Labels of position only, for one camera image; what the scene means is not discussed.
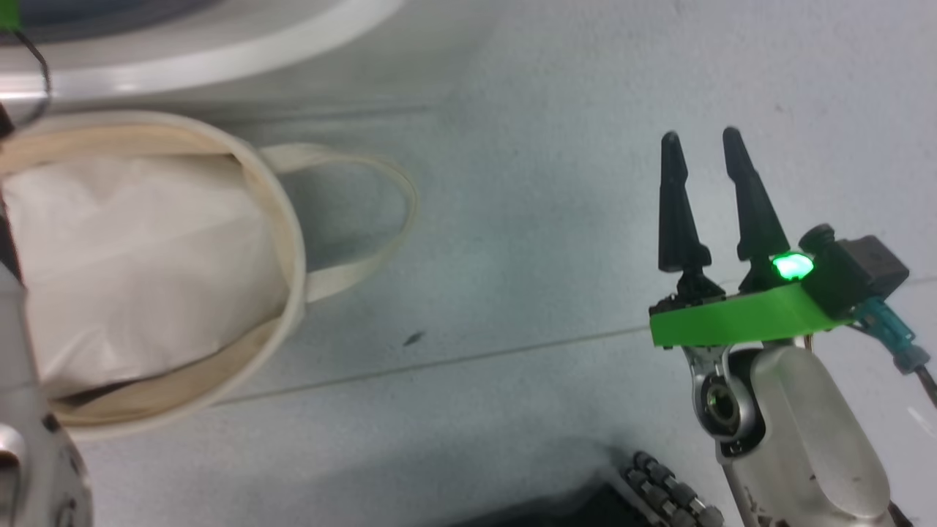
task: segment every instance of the black cable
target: black cable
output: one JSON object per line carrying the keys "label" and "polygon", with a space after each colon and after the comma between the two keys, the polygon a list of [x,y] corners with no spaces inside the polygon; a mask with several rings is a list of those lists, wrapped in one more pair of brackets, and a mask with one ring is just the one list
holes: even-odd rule
{"label": "black cable", "polygon": [[20,124],[19,128],[24,128],[35,123],[49,110],[49,105],[52,103],[52,75],[49,72],[49,63],[46,62],[46,57],[42,56],[42,53],[39,52],[39,49],[33,44],[32,40],[24,35],[22,31],[13,31],[13,36],[33,54],[37,61],[39,61],[39,69],[42,72],[42,84],[46,95],[44,99],[36,104],[33,111],[26,116],[22,124]]}
{"label": "black cable", "polygon": [[917,378],[920,379],[921,385],[924,386],[924,391],[928,394],[930,402],[933,403],[934,408],[937,408],[937,383],[934,382],[934,378],[930,376],[928,369],[923,366],[915,368],[915,373]]}
{"label": "black cable", "polygon": [[911,523],[908,517],[904,516],[904,513],[901,512],[901,509],[895,505],[895,502],[888,504],[888,514],[891,515],[891,520],[895,522],[895,527],[915,527],[915,525]]}
{"label": "black cable", "polygon": [[0,141],[12,135],[15,128],[16,127],[13,126],[13,120],[9,118],[7,109],[3,107],[3,102],[0,102]]}
{"label": "black cable", "polygon": [[12,273],[17,280],[22,282],[20,259],[17,258],[13,232],[9,229],[6,206],[0,203],[0,207],[4,209],[0,211],[0,264],[9,269],[9,272]]}

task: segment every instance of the green mounting plate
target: green mounting plate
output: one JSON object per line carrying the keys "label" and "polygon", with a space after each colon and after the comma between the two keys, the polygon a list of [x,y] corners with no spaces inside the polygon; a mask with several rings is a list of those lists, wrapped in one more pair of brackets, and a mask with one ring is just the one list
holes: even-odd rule
{"label": "green mounting plate", "polygon": [[651,315],[650,333],[655,346],[719,346],[790,339],[851,322],[827,317],[800,284],[793,283]]}
{"label": "green mounting plate", "polygon": [[19,0],[0,0],[0,29],[6,31],[20,30]]}

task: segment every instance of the metal bracket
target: metal bracket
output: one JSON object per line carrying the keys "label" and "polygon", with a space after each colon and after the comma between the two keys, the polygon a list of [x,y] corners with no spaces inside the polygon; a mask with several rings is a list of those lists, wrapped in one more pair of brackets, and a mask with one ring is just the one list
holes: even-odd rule
{"label": "metal bracket", "polygon": [[732,346],[684,346],[690,365],[692,405],[703,429],[720,443],[748,435],[755,406],[745,385],[729,370]]}

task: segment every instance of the bag handle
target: bag handle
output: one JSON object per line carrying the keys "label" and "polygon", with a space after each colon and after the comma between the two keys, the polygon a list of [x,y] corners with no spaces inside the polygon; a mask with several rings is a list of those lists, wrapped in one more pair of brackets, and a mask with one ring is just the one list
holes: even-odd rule
{"label": "bag handle", "polygon": [[260,150],[260,155],[277,175],[285,175],[327,164],[352,163],[364,165],[387,176],[403,192],[404,198],[407,200],[407,219],[400,228],[400,232],[384,247],[360,260],[319,269],[306,275],[306,302],[315,302],[327,296],[341,293],[369,277],[390,260],[413,228],[413,221],[420,209],[420,195],[407,173],[393,165],[393,163],[377,158],[343,154],[328,146],[313,143],[288,143],[268,146]]}

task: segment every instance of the fabric bag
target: fabric bag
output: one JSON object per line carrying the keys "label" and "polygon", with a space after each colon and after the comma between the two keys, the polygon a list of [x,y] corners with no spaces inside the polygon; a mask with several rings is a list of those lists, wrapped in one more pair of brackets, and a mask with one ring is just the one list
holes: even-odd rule
{"label": "fabric bag", "polygon": [[[407,200],[407,218],[400,233],[376,254],[307,274],[299,221],[275,173],[331,163],[361,164],[388,176]],[[71,195],[44,196],[36,192],[37,188],[52,188],[48,186],[51,182],[62,184],[70,173],[81,170],[91,174],[84,178],[83,185],[76,187],[73,181],[72,186],[58,186]],[[124,180],[107,181],[109,177]],[[79,336],[78,340],[87,339],[87,345],[79,342],[77,349],[87,354],[98,352],[104,357],[98,362],[124,366],[124,370],[114,366],[107,378],[98,376],[92,384],[129,380],[94,397],[67,397],[81,384],[73,383],[75,379],[95,377],[87,357],[72,354],[58,362],[43,362],[44,358],[37,356],[37,362],[46,366],[44,372],[54,373],[49,378],[55,382],[47,386],[53,409],[79,439],[149,429],[220,399],[256,371],[296,328],[306,302],[348,289],[386,262],[409,232],[419,205],[407,175],[387,161],[346,155],[309,143],[284,144],[258,152],[217,128],[164,113],[87,113],[49,118],[5,143],[0,151],[0,178],[5,194],[15,202],[10,215],[14,241],[28,247],[22,251],[29,255],[21,261],[24,281],[29,286],[36,278],[40,284],[36,286],[37,304],[27,299],[27,314],[33,316],[35,309],[51,310],[49,320],[70,327],[56,330],[45,323],[46,331],[33,334],[36,347],[49,340],[73,345],[72,340]],[[127,196],[133,191],[162,195],[121,201],[121,190]],[[78,199],[74,192],[83,192],[84,208],[73,207],[81,210],[57,223],[52,220],[53,233],[39,236],[29,229],[18,233],[17,220],[21,225],[48,226],[50,221],[40,221],[37,215],[55,210],[56,200],[74,202]],[[129,215],[120,208],[129,203],[151,203],[154,209]],[[167,203],[180,205],[178,218],[172,217],[172,210],[158,210]],[[77,236],[81,219],[95,216],[89,213],[83,217],[81,212],[99,213],[105,204],[111,214],[99,215],[95,218],[98,223],[89,220],[89,225],[96,225],[99,233],[120,235],[102,239]],[[33,216],[23,222],[29,215]],[[128,221],[107,225],[105,220],[130,216],[136,224]],[[118,239],[120,243],[108,245],[102,241],[104,238]],[[239,251],[240,262],[228,262]],[[49,262],[50,256],[65,260]],[[45,266],[41,262],[36,265],[40,260],[46,262]],[[160,280],[146,280],[154,275],[148,270],[158,268],[164,279],[166,268],[173,266],[183,271],[175,275],[177,278],[188,277],[187,285],[174,282],[177,295],[179,289],[190,288],[181,296],[184,301],[173,297],[171,288]],[[78,274],[65,280],[63,269]],[[77,276],[88,278],[82,283],[74,279]],[[108,278],[116,276],[124,278],[108,283]],[[79,297],[95,298],[95,305],[87,306],[76,320],[69,320],[75,317],[68,314],[76,311],[75,299]],[[186,307],[191,302],[195,305]],[[146,331],[137,332],[137,339],[120,332],[102,336],[106,332],[96,332],[88,324],[93,314],[101,312],[132,317],[128,318],[131,322],[151,314],[153,320],[147,321]],[[179,324],[180,315],[192,320]],[[200,325],[207,324],[205,321],[213,324],[210,330]],[[198,346],[192,345],[182,353],[173,348],[184,341],[197,341]],[[99,346],[102,342],[107,344],[103,348]],[[129,357],[143,360],[130,361]],[[174,357],[183,358],[172,362]]]}

